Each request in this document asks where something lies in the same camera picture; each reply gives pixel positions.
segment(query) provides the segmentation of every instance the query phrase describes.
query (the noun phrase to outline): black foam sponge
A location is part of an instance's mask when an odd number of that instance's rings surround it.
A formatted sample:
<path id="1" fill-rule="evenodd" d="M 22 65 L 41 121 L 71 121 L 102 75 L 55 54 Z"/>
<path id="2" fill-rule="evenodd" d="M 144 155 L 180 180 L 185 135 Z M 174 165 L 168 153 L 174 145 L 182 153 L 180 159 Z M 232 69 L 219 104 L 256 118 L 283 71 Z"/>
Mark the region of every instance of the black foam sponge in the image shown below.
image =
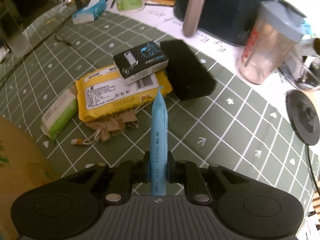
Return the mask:
<path id="1" fill-rule="evenodd" d="M 160 46 L 169 59 L 169 82 L 181 101 L 212 94 L 215 79 L 183 40 L 162 41 Z"/>

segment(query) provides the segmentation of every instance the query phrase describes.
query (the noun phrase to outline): cardboard box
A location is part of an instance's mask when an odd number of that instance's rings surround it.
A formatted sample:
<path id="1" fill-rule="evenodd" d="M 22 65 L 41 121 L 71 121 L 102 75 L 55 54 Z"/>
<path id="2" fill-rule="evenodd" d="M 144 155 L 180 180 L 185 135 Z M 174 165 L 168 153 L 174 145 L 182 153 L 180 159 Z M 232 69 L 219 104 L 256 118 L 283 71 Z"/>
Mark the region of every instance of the cardboard box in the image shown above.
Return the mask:
<path id="1" fill-rule="evenodd" d="M 166 68 L 168 61 L 160 47 L 152 41 L 113 56 L 113 62 L 126 85 L 137 82 L 139 86 L 138 80 Z"/>
<path id="2" fill-rule="evenodd" d="M 19 237 L 10 217 L 15 199 L 59 178 L 30 135 L 0 117 L 1 240 L 16 240 Z"/>

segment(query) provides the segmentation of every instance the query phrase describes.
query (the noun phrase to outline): silver handle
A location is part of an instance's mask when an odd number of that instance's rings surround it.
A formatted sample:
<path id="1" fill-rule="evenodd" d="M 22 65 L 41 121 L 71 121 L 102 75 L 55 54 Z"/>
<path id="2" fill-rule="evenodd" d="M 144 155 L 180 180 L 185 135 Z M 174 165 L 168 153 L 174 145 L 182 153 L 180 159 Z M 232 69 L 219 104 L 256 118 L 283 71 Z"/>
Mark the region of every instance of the silver handle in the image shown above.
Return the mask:
<path id="1" fill-rule="evenodd" d="M 196 33 L 205 0 L 189 0 L 183 22 L 183 34 L 189 37 Z"/>

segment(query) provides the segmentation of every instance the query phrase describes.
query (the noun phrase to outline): blue tissue package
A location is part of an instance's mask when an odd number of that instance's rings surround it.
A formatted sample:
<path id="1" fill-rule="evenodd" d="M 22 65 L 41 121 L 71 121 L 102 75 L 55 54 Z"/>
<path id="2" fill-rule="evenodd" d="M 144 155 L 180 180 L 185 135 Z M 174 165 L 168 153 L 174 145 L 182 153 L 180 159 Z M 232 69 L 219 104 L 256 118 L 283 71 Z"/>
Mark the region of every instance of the blue tissue package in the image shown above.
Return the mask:
<path id="1" fill-rule="evenodd" d="M 160 89 L 152 106 L 150 137 L 150 191 L 152 196 L 164 196 L 168 155 L 168 112 Z"/>
<path id="2" fill-rule="evenodd" d="M 304 20 L 302 24 L 302 28 L 303 28 L 304 34 L 312 34 L 311 26 L 306 20 Z"/>
<path id="3" fill-rule="evenodd" d="M 72 15 L 73 24 L 93 22 L 106 9 L 107 0 L 100 0 L 97 4 L 89 9 L 85 7 L 78 10 Z"/>

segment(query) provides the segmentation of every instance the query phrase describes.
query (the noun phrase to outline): gray lid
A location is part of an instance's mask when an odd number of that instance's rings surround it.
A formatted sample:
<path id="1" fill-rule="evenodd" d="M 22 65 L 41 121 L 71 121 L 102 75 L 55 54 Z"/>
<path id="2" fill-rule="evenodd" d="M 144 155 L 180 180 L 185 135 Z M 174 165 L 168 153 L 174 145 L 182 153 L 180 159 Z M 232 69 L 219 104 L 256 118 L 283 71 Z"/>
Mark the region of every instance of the gray lid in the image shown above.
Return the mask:
<path id="1" fill-rule="evenodd" d="M 302 23 L 305 15 L 286 1 L 261 2 L 259 16 L 288 39 L 296 43 L 301 41 L 304 35 Z"/>

